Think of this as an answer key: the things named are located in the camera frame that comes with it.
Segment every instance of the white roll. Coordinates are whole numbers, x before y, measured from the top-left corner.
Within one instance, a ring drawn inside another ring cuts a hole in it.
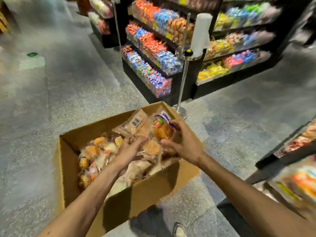
[[[194,56],[202,55],[203,49],[209,45],[209,28],[212,18],[213,16],[209,13],[200,13],[197,15],[191,43],[191,50]]]

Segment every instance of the cardboard box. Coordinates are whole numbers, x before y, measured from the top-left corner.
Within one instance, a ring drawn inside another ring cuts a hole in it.
[[[180,115],[164,102],[142,107],[151,115],[160,106],[164,106],[172,119],[181,119]],[[99,120],[97,122],[65,132],[59,136],[53,158],[56,171],[56,183],[60,193],[58,211],[62,211],[82,192],[78,185],[78,155],[87,143],[110,132],[114,127],[127,121],[135,110]],[[199,168],[181,159],[178,163],[137,182],[116,195],[109,197],[97,214],[87,236],[99,237],[137,216],[141,211],[156,204],[161,198],[172,193],[194,176]]]

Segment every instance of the gray floor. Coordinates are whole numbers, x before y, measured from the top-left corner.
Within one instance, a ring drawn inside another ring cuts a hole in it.
[[[119,53],[100,46],[75,3],[8,5],[18,26],[0,38],[0,235],[35,236],[56,215],[57,136],[147,102],[123,73]],[[40,57],[26,63],[32,51]],[[315,64],[316,51],[289,48],[273,69],[186,103],[187,122],[211,155],[245,179],[316,114]],[[175,221],[188,236],[238,236],[216,208],[223,198],[202,173],[106,236],[170,236]]]

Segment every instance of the forearm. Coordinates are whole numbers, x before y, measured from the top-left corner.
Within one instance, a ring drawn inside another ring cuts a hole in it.
[[[270,199],[212,157],[200,157],[199,166],[224,192],[237,211],[262,236],[312,236],[315,229],[285,206]]]
[[[119,170],[116,163],[108,165],[77,199],[43,229],[38,237],[48,234],[49,237],[84,237],[117,180]]]

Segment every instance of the shoe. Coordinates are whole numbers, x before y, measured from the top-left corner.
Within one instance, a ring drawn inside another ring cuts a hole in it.
[[[174,223],[173,237],[187,237],[183,225],[179,222]]]

